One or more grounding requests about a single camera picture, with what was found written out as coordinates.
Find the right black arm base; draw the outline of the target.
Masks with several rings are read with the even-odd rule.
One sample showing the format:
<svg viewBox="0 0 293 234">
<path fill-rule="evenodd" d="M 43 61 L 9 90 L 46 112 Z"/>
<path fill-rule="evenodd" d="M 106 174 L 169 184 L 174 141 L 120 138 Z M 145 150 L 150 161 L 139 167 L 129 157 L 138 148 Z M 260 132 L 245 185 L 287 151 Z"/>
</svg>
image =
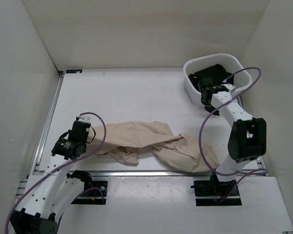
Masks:
<svg viewBox="0 0 293 234">
<path fill-rule="evenodd" d="M 220 182 L 217 175 L 211 175 L 209 180 L 195 180 L 191 188 L 196 206 L 242 206 L 236 180 Z"/>
</svg>

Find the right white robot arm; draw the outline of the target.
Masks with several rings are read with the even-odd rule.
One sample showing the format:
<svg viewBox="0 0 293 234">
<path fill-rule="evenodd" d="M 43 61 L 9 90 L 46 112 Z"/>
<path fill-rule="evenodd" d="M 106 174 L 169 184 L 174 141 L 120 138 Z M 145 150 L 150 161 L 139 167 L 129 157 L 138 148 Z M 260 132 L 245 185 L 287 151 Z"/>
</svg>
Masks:
<svg viewBox="0 0 293 234">
<path fill-rule="evenodd" d="M 228 140 L 228 155 L 221 165 L 214 169 L 207 161 L 202 148 L 202 131 L 207 120 L 201 125 L 198 144 L 203 161 L 216 178 L 209 184 L 215 195 L 227 189 L 227 183 L 234 181 L 236 174 L 252 160 L 264 155 L 267 149 L 267 124 L 263 118 L 255 118 L 247 113 L 231 94 L 235 90 L 232 84 L 216 85 L 212 78 L 203 78 L 198 82 L 201 102 L 209 111 L 208 117 L 221 114 L 231 132 Z"/>
</svg>

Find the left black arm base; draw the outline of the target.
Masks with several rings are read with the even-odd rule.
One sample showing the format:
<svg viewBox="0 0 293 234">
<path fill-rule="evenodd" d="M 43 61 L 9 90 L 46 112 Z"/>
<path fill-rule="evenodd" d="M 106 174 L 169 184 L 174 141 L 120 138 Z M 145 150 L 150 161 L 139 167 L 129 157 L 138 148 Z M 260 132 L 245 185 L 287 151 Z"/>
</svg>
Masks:
<svg viewBox="0 0 293 234">
<path fill-rule="evenodd" d="M 84 184 L 84 191 L 75 198 L 71 204 L 79 205 L 105 205 L 108 189 L 107 180 L 93 179 L 91 174 L 85 171 L 74 171 L 67 174 L 67 178 L 76 178 Z"/>
</svg>

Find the beige trousers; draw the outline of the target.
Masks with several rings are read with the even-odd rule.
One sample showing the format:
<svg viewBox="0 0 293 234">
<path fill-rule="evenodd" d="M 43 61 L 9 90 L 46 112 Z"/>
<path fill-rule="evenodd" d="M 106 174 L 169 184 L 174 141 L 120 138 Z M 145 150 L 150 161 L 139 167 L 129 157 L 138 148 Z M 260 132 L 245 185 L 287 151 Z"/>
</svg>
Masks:
<svg viewBox="0 0 293 234">
<path fill-rule="evenodd" d="M 112 157 L 123 165 L 137 166 L 143 150 L 152 152 L 162 164 L 180 171 L 202 173 L 220 163 L 213 147 L 198 145 L 198 138 L 187 133 L 174 135 L 167 123 L 127 121 L 96 126 L 90 131 L 90 150 L 100 143 L 100 157 Z"/>
</svg>

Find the white plastic basket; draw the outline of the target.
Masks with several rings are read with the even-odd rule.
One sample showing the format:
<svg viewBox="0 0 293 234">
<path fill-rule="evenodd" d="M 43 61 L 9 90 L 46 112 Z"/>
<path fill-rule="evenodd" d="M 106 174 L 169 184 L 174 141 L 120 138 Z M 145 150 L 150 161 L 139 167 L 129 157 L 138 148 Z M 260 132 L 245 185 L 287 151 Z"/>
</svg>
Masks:
<svg viewBox="0 0 293 234">
<path fill-rule="evenodd" d="M 198 108 L 204 107 L 201 103 L 201 93 L 194 88 L 188 76 L 194 72 L 203 70 L 216 64 L 222 65 L 227 72 L 232 74 L 244 68 L 235 56 L 227 53 L 217 53 L 194 58 L 187 61 L 183 66 L 183 73 L 185 76 L 185 91 L 191 102 Z M 248 73 L 248 71 L 241 71 L 240 73 L 236 74 L 234 76 L 234 85 L 236 89 L 233 93 L 238 94 L 239 92 L 245 90 L 252 84 L 252 81 L 252 76 Z"/>
</svg>

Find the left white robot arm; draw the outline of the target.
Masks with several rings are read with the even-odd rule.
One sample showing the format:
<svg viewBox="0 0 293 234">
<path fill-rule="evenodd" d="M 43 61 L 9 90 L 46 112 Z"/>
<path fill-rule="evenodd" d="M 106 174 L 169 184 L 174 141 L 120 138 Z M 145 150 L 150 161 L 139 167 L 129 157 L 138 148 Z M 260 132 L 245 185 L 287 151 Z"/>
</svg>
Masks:
<svg viewBox="0 0 293 234">
<path fill-rule="evenodd" d="M 77 117 L 72 129 L 56 141 L 43 177 L 18 200 L 7 218 L 17 234 L 55 234 L 65 209 L 79 195 L 91 193 L 91 175 L 70 173 L 73 164 L 86 152 L 91 129 L 88 117 Z"/>
</svg>

